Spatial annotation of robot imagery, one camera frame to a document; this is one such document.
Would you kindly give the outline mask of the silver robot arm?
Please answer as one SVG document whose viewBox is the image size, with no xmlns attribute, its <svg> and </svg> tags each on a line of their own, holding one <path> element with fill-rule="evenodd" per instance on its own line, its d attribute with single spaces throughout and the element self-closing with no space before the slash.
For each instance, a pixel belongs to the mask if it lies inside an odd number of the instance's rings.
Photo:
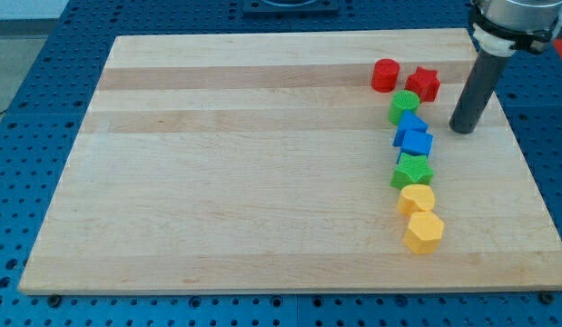
<svg viewBox="0 0 562 327">
<path fill-rule="evenodd" d="M 489 55 L 544 53 L 556 38 L 562 0 L 471 0 L 473 37 Z"/>
</svg>

